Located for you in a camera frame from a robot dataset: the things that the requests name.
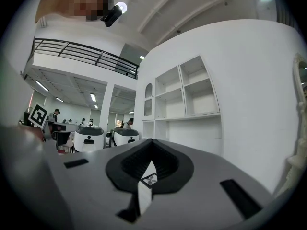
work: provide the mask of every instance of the black camera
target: black camera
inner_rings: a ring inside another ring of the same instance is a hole
[[[118,5],[115,5],[108,11],[100,20],[105,22],[106,27],[110,27],[123,14],[123,11]]]

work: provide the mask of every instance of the white machine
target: white machine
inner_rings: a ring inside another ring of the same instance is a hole
[[[103,129],[94,126],[80,126],[79,129],[75,132],[73,146],[76,152],[86,152],[103,149]]]
[[[111,132],[110,147],[121,146],[139,140],[139,133],[135,129],[115,128]]]

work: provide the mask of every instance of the black metal railing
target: black metal railing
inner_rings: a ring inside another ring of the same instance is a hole
[[[139,65],[104,50],[69,41],[36,38],[34,53],[82,61],[137,79]]]

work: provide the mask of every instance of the white ceiling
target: white ceiling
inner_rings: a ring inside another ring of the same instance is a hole
[[[112,27],[102,27],[100,21],[86,24],[127,37],[126,43],[130,43],[130,37],[143,38],[151,45],[147,50],[178,35],[178,30],[183,33],[215,22],[258,17],[255,0],[114,0],[114,3],[119,1],[127,3],[128,10]],[[56,24],[66,19],[50,15],[46,20]]]
[[[43,90],[36,81],[43,84],[49,92]],[[58,97],[65,103],[80,105],[95,109],[98,105],[101,110],[106,84],[88,79],[82,79],[64,72],[52,72],[44,69],[31,68],[26,82],[34,89],[49,98]],[[93,102],[90,94],[94,93],[96,101]],[[116,113],[128,113],[134,110],[135,91],[124,90],[115,87],[111,99],[110,111]]]

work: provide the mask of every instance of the black rectangular strip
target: black rectangular strip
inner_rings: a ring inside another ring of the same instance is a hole
[[[220,184],[245,219],[252,217],[261,210],[259,204],[234,180],[226,180],[220,182]]]
[[[65,167],[67,169],[73,168],[73,167],[77,167],[80,165],[83,165],[85,163],[88,163],[88,160],[86,159],[79,159],[79,160],[75,160],[75,161],[71,161],[71,162],[66,162],[64,163]]]

